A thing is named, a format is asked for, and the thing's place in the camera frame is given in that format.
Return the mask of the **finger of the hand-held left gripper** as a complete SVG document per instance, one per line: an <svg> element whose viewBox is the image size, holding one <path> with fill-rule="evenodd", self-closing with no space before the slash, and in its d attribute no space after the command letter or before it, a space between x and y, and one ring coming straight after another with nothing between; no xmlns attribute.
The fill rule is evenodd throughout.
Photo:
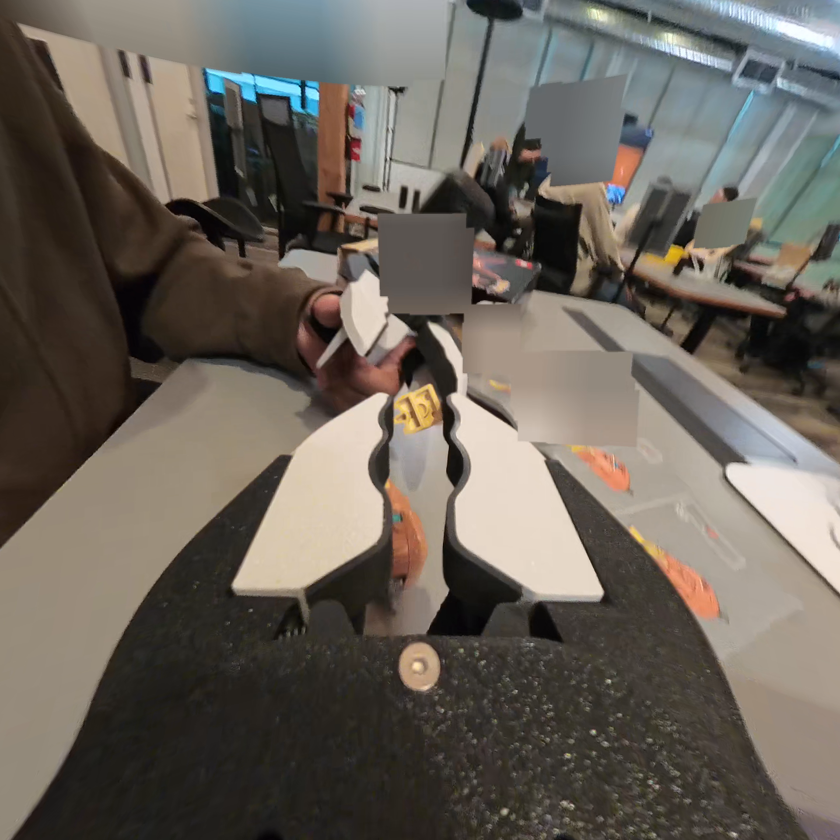
<svg viewBox="0 0 840 840"><path fill-rule="evenodd" d="M404 318L413 334L414 346L402 362L402 381L414 383L419 373L427 373L439 397L468 391L468 377L459 339L442 318Z"/></svg>

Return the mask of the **brown toy brick ship model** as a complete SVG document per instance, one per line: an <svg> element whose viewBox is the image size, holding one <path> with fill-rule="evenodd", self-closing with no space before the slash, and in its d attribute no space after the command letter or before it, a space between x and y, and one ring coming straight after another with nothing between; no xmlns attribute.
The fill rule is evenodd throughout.
<svg viewBox="0 0 840 840"><path fill-rule="evenodd" d="M424 526L407 496L392 481L386 482L385 489L392 505L392 579L411 587L427 559Z"/></svg>

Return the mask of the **toy brick set box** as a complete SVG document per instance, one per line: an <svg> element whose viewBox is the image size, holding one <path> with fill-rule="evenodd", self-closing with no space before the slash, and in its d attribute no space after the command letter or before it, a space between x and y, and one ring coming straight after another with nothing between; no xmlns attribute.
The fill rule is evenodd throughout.
<svg viewBox="0 0 840 840"><path fill-rule="evenodd" d="M356 281L366 271L380 276L376 238L339 247L338 275L341 284ZM471 303L512 304L536 287L539 263L475 248L472 257Z"/></svg>

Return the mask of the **grey instruction booklet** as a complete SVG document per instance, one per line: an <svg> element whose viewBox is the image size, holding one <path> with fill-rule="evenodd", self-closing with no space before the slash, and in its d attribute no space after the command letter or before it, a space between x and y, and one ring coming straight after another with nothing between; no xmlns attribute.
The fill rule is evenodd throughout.
<svg viewBox="0 0 840 840"><path fill-rule="evenodd" d="M561 463L641 545L696 618L728 622L719 591L730 574L747 570L747 561L650 441L537 448Z"/></svg>

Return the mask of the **person's left forearm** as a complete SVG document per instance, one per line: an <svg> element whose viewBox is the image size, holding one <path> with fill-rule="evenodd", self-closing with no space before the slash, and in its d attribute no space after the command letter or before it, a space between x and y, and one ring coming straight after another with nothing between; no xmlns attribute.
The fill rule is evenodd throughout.
<svg viewBox="0 0 840 840"><path fill-rule="evenodd" d="M131 414L130 356L238 356L305 375L321 285L233 260L100 148L2 20L2 543Z"/></svg>

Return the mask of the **low black chair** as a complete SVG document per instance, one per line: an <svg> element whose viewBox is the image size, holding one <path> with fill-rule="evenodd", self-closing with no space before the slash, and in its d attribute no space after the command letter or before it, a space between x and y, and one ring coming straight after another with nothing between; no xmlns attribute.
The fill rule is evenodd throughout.
<svg viewBox="0 0 840 840"><path fill-rule="evenodd" d="M241 258L246 257L248 244L262 245L266 241L265 229L257 216L233 197L218 196L203 203L176 198L165 207L176 216L197 222L205 238L215 247L225 251L228 240L235 242Z"/></svg>

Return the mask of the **silver ceiling duct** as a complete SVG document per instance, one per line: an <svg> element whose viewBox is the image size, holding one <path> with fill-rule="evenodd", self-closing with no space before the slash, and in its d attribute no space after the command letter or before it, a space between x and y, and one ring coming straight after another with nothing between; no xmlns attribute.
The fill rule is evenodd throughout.
<svg viewBox="0 0 840 840"><path fill-rule="evenodd" d="M620 7L838 72L838 1L621 1Z"/></svg>

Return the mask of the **wooden pillar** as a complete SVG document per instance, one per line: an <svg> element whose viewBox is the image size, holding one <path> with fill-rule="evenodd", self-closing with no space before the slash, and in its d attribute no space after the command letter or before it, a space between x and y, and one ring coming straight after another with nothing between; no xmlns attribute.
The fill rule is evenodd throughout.
<svg viewBox="0 0 840 840"><path fill-rule="evenodd" d="M347 184L348 85L319 83L318 195L327 203L332 193L345 193Z"/></svg>

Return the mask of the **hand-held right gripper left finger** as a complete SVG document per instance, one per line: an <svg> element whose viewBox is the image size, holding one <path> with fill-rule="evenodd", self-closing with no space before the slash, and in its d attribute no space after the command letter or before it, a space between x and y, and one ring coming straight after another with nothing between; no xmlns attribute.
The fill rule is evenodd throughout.
<svg viewBox="0 0 840 840"><path fill-rule="evenodd" d="M376 394L293 452L232 581L238 596L338 602L351 619L383 601L392 578L393 399Z"/></svg>

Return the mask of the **grey computer monitor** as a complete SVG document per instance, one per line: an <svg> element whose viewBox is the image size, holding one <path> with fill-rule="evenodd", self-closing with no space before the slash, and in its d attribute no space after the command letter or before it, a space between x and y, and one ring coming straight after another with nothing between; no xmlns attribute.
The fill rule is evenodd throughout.
<svg viewBox="0 0 840 840"><path fill-rule="evenodd" d="M646 253L665 257L693 206L690 188L661 175L646 194L638 221L640 243Z"/></svg>

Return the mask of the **tall black office chair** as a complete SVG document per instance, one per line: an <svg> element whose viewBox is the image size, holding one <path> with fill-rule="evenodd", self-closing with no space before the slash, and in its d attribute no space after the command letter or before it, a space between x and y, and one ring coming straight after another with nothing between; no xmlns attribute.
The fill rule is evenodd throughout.
<svg viewBox="0 0 840 840"><path fill-rule="evenodd" d="M260 124L276 175L278 248L281 256L300 247L334 255L350 241L339 231L351 194L328 192L319 200L301 157L289 98L257 93Z"/></svg>

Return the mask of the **black chair backrest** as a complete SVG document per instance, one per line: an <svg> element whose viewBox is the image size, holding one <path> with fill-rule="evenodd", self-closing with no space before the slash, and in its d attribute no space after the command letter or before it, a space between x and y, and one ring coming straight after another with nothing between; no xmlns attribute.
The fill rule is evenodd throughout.
<svg viewBox="0 0 840 840"><path fill-rule="evenodd" d="M537 290L570 293L578 263L581 215L580 203L536 196L532 210L532 260L540 266Z"/></svg>

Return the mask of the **small tan toy brick piece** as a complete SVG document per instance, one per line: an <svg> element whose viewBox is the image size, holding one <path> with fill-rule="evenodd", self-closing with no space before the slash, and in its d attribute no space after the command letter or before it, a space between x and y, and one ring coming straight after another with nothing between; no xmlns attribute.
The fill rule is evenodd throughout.
<svg viewBox="0 0 840 840"><path fill-rule="evenodd" d="M444 421L443 408L434 384L427 383L394 401L394 425L405 435L418 434Z"/></svg>

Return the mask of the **person's left hand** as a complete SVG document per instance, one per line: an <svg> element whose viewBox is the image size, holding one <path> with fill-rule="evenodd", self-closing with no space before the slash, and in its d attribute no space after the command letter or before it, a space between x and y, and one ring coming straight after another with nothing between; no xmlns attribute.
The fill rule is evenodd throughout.
<svg viewBox="0 0 840 840"><path fill-rule="evenodd" d="M318 369L317 362L327 344L317 334L315 322L330 330L341 326L340 294L336 290L317 290L311 296L297 331L298 355L332 408L341 413L374 394L394 396L400 391L405 381L404 360L415 349L413 336L405 337L378 364L371 364L346 343Z"/></svg>

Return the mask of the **brown-edged office table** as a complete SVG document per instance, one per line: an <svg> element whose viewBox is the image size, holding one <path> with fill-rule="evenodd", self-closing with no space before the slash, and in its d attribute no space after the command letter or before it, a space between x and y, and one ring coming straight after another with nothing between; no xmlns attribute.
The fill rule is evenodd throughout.
<svg viewBox="0 0 840 840"><path fill-rule="evenodd" d="M622 249L623 265L628 276L656 289L667 299L692 303L697 316L680 348L694 354L708 336L720 315L736 312L763 319L780 320L786 310L756 293L736 288L716 280L702 279L696 271L683 269L678 275L661 258L647 254L636 255L635 249Z"/></svg>

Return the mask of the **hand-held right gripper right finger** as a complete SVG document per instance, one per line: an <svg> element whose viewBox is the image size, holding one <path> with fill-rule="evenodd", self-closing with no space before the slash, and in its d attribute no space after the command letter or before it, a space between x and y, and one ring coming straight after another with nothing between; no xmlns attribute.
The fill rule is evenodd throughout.
<svg viewBox="0 0 840 840"><path fill-rule="evenodd" d="M447 398L443 573L448 594L479 616L505 603L597 604L604 586L552 464L467 395Z"/></svg>

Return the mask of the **white stand base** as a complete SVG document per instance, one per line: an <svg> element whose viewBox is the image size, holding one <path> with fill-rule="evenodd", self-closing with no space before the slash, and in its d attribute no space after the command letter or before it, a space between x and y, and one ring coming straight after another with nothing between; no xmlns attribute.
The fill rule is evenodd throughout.
<svg viewBox="0 0 840 840"><path fill-rule="evenodd" d="M750 507L839 593L839 479L769 461L723 475Z"/></svg>

